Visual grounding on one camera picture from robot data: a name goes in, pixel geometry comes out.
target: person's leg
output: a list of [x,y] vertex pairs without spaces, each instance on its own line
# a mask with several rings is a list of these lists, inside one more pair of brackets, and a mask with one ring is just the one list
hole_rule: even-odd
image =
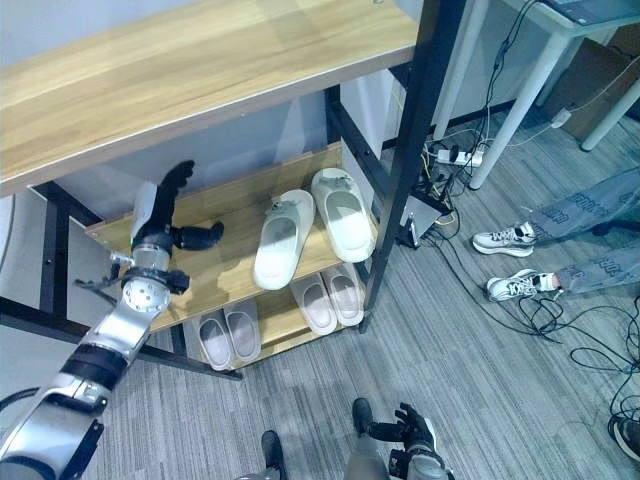
[[640,167],[626,170],[529,215],[536,242],[609,222],[640,203]]
[[351,452],[344,480],[387,480],[387,467],[378,453],[376,441],[367,434],[363,434],[356,442],[356,448]]
[[526,257],[537,242],[562,238],[609,222],[640,204],[640,168],[633,168],[541,208],[518,226],[482,232],[472,243],[480,253]]
[[280,480],[280,472],[274,468],[267,468],[260,473],[250,473],[236,478],[236,480]]
[[278,434],[273,430],[267,430],[262,434],[261,443],[266,468],[260,473],[249,473],[236,480],[287,480],[282,445]]
[[613,250],[584,265],[569,265],[556,272],[560,288],[571,293],[626,285],[640,281],[640,242]]
[[357,398],[353,402],[351,415],[358,440],[349,457],[344,480],[388,480],[387,467],[378,453],[376,441],[366,433],[373,422],[369,402],[365,398]]
[[538,292],[562,290],[585,293],[601,288],[640,281],[640,242],[612,250],[584,265],[569,265],[554,273],[521,270],[511,277],[491,278],[487,282],[489,300],[501,302],[532,297]]

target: gray carpet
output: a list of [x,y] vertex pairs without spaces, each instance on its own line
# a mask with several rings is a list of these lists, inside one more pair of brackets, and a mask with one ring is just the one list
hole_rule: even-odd
[[[494,117],[495,132],[504,114]],[[529,115],[513,142],[539,131],[542,120]],[[640,126],[626,118],[590,154],[562,130],[508,149],[481,190],[456,199],[461,229],[452,245],[470,276],[445,250],[480,304],[508,321],[482,296],[478,285],[488,277],[528,265],[553,271],[622,245],[632,234],[583,234],[516,259],[475,253],[468,241],[473,233],[512,224],[527,209],[639,158]],[[600,304],[631,311],[639,290],[562,296],[563,319]],[[596,312],[580,322],[622,349],[620,315]],[[378,420],[392,420],[400,401],[431,417],[439,453],[459,480],[638,478],[639,466],[606,431],[608,404],[623,376],[572,363],[571,348],[586,345],[579,334],[557,338],[563,343],[491,320],[434,248],[395,247],[365,335],[348,330],[269,358],[245,368],[241,383],[137,362],[104,415],[106,433],[85,478],[235,478],[261,468],[260,435],[275,429],[292,480],[341,479],[354,444],[350,406],[358,396],[370,399]],[[169,336],[153,342],[167,346]],[[626,393],[634,390],[638,382]],[[380,447],[386,459],[392,445]]]

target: sneaker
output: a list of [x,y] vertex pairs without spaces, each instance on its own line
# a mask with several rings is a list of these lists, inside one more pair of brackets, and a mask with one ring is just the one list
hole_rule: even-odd
[[517,297],[533,297],[538,292],[556,290],[552,284],[553,273],[538,273],[524,269],[508,278],[494,277],[487,282],[487,294],[492,302],[502,302]]
[[369,401],[366,398],[356,398],[351,407],[351,416],[358,436],[361,437],[367,433],[369,424],[373,422],[373,411]]
[[640,423],[629,418],[613,416],[609,420],[609,435],[636,462],[640,462]]
[[501,232],[476,233],[472,243],[480,253],[506,253],[514,257],[528,257],[533,253],[536,235],[529,222],[509,227]]
[[262,434],[262,453],[264,453],[264,461],[267,464],[267,468],[278,470],[280,472],[280,480],[287,480],[282,444],[278,434],[273,430],[267,430]]

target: black shoe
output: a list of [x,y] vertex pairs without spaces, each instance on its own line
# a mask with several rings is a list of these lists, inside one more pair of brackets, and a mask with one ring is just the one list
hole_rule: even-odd
[[262,434],[262,453],[264,453],[264,461],[267,464],[267,468],[275,468],[280,472],[280,480],[287,480],[282,444],[278,434],[273,430],[267,430]]
[[609,420],[609,435],[624,453],[640,462],[640,423],[629,418],[613,416]]
[[373,412],[369,401],[366,398],[356,398],[351,407],[351,415],[353,417],[353,426],[358,432],[358,436],[361,437],[367,433],[369,424],[373,422]]

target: robotic arm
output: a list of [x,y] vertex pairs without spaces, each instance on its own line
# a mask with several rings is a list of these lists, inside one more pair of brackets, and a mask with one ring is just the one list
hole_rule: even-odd
[[404,450],[391,450],[389,474],[403,480],[454,480],[451,470],[436,453],[433,426],[411,405],[400,404],[397,423],[373,422],[371,437],[384,442],[402,442]]
[[182,162],[160,185],[147,182],[138,192],[132,255],[112,256],[130,265],[122,296],[9,429],[0,447],[0,480],[67,480],[83,474],[104,430],[98,417],[146,342],[151,322],[169,306],[172,293],[189,288],[184,272],[168,270],[172,247],[204,250],[222,236],[221,223],[211,229],[171,225],[178,191],[193,166],[193,161]]

